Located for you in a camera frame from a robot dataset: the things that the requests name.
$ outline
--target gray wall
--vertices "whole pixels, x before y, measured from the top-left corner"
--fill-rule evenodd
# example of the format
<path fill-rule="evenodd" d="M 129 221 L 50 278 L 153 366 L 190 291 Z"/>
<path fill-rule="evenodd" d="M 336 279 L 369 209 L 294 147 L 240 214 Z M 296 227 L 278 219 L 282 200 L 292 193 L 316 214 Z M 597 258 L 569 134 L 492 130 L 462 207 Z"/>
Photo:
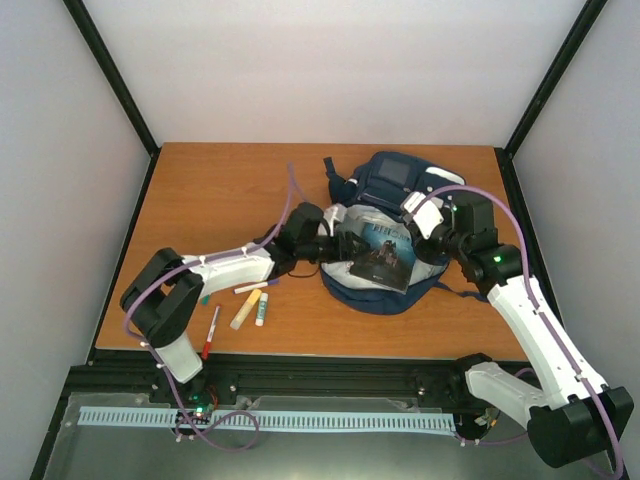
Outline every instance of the gray wall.
<path fill-rule="evenodd" d="M 87 0 L 158 141 L 503 145 L 584 0 Z"/>
<path fill-rule="evenodd" d="M 515 159 L 567 330 L 637 403 L 639 47 L 640 3 L 609 2 Z M 622 444 L 637 478 L 639 411 Z"/>
<path fill-rule="evenodd" d="M 61 1 L 0 2 L 0 478 L 84 363 L 148 157 Z"/>

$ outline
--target robotic arm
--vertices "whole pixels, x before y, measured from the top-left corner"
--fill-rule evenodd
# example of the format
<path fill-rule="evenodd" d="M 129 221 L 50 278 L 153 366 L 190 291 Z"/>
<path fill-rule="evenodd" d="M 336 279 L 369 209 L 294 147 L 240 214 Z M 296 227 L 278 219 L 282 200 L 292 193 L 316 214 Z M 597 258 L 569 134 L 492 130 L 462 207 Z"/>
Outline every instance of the robotic arm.
<path fill-rule="evenodd" d="M 444 254 L 460 263 L 467 280 L 487 296 L 509 324 L 541 386 L 535 388 L 508 374 L 490 358 L 475 355 L 462 359 L 461 388 L 526 428 L 535 450 L 550 466 L 559 467 L 608 448 L 603 420 L 581 379 L 588 378 L 593 385 L 618 437 L 633 410 L 626 389 L 609 388 L 587 363 L 549 308 L 537 280 L 523 274 L 520 251 L 498 243 L 490 201 L 462 193 L 455 195 L 451 208 L 438 203 L 440 206 L 414 192 L 402 205 L 416 256 L 433 263 Z M 226 252 L 228 255 L 222 252 L 213 262 L 207 262 L 206 256 L 181 257 L 172 249 L 160 250 L 124 293 L 121 307 L 129 311 L 136 299 L 168 271 L 191 265 L 167 283 L 169 293 L 157 288 L 131 316 L 176 379 L 188 382 L 202 369 L 202 361 L 186 334 L 198 300 L 238 284 L 279 277 L 293 270 L 298 260 L 346 261 L 368 251 L 369 245 L 360 237 L 336 228 L 344 214 L 340 205 L 323 212 L 315 205 L 302 203 L 278 235 L 262 248 L 255 247 L 266 236 L 245 245 L 240 254 L 234 253 L 237 250 Z M 580 375 L 574 372 L 558 339 L 579 365 Z"/>

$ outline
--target yellow glue stick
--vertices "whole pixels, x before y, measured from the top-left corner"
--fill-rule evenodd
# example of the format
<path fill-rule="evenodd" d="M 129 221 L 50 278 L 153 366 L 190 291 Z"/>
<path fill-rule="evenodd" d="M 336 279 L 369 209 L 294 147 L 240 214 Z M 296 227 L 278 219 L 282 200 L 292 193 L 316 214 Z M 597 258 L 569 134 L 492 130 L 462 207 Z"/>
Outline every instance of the yellow glue stick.
<path fill-rule="evenodd" d="M 242 307 L 240 307 L 240 310 L 238 310 L 238 313 L 236 313 L 236 316 L 233 317 L 233 320 L 231 320 L 231 328 L 233 328 L 234 330 L 238 330 L 240 326 L 242 326 L 242 322 L 244 322 L 244 319 L 247 318 L 247 315 L 249 315 L 253 306 L 260 299 L 261 293 L 262 290 L 258 289 L 255 289 L 253 292 L 251 292 L 251 295 L 249 295 L 247 301 L 244 302 Z"/>

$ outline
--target marker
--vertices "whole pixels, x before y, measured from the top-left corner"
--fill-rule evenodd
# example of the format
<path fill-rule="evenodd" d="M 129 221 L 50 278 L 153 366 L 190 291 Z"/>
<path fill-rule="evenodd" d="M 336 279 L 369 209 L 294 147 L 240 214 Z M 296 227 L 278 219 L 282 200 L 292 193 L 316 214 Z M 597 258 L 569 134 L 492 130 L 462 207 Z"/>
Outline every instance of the marker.
<path fill-rule="evenodd" d="M 235 294 L 244 293 L 244 292 L 248 292 L 249 290 L 254 290 L 256 288 L 268 287 L 270 285 L 277 285 L 278 283 L 280 283 L 280 279 L 274 278 L 273 280 L 269 280 L 268 282 L 254 283 L 253 285 L 247 285 L 246 287 L 236 288 L 233 290 L 233 293 Z"/>
<path fill-rule="evenodd" d="M 202 354 L 200 355 L 203 360 L 206 360 L 209 356 L 209 348 L 211 348 L 211 340 L 213 340 L 213 332 L 216 330 L 216 323 L 218 323 L 218 315 L 220 314 L 220 305 L 216 305 L 216 311 L 213 312 L 213 319 L 211 320 L 211 327 L 209 327 L 209 334 L 207 335 L 207 341 L 202 347 Z"/>
<path fill-rule="evenodd" d="M 231 328 L 233 328 L 234 330 L 238 330 L 242 326 L 242 322 L 244 322 L 244 319 L 247 318 L 247 315 L 249 315 L 249 312 L 251 312 L 251 309 L 260 298 L 261 293 L 262 291 L 258 289 L 251 292 L 251 295 L 249 295 L 247 301 L 244 302 L 242 307 L 240 307 L 240 310 L 238 310 L 238 313 L 236 313 L 236 316 L 233 317 L 233 320 L 231 320 Z"/>
<path fill-rule="evenodd" d="M 264 325 L 264 317 L 267 315 L 267 302 L 269 301 L 269 294 L 263 293 L 260 295 L 260 303 L 258 303 L 258 313 L 256 315 L 256 325 L 261 327 Z"/>

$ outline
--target white glue stick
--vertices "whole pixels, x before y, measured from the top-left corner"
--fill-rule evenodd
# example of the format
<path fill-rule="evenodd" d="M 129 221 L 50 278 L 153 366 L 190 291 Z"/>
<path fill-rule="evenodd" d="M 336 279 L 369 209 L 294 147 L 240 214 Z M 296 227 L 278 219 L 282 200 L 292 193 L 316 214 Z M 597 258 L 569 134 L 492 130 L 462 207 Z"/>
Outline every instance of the white glue stick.
<path fill-rule="evenodd" d="M 242 322 L 244 322 L 244 319 L 247 318 L 247 315 L 249 315 L 249 313 L 251 312 L 251 309 L 260 298 L 261 293 L 262 291 L 258 289 L 251 292 L 251 295 L 249 295 L 247 301 L 242 304 L 242 307 L 240 307 L 240 310 L 238 310 L 236 316 L 233 317 L 233 320 L 231 320 L 231 328 L 233 328 L 234 330 L 238 330 L 242 326 Z"/>
<path fill-rule="evenodd" d="M 256 325 L 261 327 L 264 325 L 264 317 L 267 315 L 267 302 L 269 301 L 269 294 L 263 293 L 260 295 L 260 303 L 258 303 L 258 313 L 256 314 Z"/>

